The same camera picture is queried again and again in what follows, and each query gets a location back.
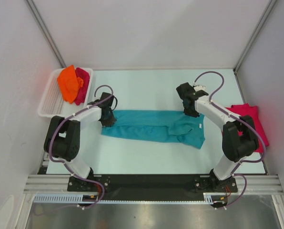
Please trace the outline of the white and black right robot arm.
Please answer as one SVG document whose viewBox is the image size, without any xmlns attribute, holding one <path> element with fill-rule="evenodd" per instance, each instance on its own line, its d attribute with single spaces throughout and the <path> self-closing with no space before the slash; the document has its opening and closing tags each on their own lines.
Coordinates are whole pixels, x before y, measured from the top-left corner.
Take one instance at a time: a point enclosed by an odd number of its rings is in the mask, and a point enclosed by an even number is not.
<svg viewBox="0 0 284 229">
<path fill-rule="evenodd" d="M 253 119 L 240 116 L 215 103 L 202 85 L 183 83 L 176 91 L 183 102 L 184 114 L 191 117 L 204 115 L 222 132 L 223 156 L 210 171 L 209 185 L 221 191 L 242 160 L 259 148 L 259 140 Z"/>
</svg>

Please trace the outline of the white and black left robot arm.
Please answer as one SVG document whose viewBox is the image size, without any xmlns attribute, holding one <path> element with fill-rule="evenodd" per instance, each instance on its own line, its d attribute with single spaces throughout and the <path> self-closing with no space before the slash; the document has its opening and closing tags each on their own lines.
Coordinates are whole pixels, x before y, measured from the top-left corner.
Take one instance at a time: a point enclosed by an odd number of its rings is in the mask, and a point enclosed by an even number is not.
<svg viewBox="0 0 284 229">
<path fill-rule="evenodd" d="M 54 116 L 44 142 L 44 151 L 54 163 L 63 164 L 75 177 L 80 177 L 78 185 L 83 190 L 91 190 L 95 185 L 92 168 L 79 156 L 81 130 L 92 123 L 101 127 L 112 127 L 116 122 L 112 105 L 118 100 L 113 94 L 103 92 L 100 99 L 90 102 L 86 108 L 69 117 Z"/>
</svg>

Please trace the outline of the white perforated plastic basket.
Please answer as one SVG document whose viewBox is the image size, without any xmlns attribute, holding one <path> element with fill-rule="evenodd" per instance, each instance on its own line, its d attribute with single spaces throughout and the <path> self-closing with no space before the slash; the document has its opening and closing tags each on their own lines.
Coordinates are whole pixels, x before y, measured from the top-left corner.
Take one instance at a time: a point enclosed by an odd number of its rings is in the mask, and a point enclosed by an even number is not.
<svg viewBox="0 0 284 229">
<path fill-rule="evenodd" d="M 62 72 L 62 70 L 63 68 L 56 69 L 50 74 L 50 77 L 48 79 L 44 93 L 41 98 L 41 102 L 38 107 L 38 115 L 40 117 L 52 118 L 56 115 L 68 117 L 69 115 L 76 113 L 77 111 L 87 106 L 93 78 L 93 69 L 83 68 L 83 70 L 89 74 L 90 81 L 88 84 L 85 100 L 80 105 L 76 105 L 75 102 L 70 104 L 69 102 L 64 101 L 57 82 L 57 78 Z"/>
</svg>

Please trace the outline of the teal t shirt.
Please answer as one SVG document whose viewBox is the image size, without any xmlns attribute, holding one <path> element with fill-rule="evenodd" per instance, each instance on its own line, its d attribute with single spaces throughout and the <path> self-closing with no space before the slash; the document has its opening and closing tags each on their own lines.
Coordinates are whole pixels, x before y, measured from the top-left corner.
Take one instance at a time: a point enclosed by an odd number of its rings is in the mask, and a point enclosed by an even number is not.
<svg viewBox="0 0 284 229">
<path fill-rule="evenodd" d="M 204 141 L 204 116 L 191 117 L 182 111 L 117 110 L 112 127 L 103 127 L 101 134 L 109 137 L 182 143 L 201 149 Z"/>
</svg>

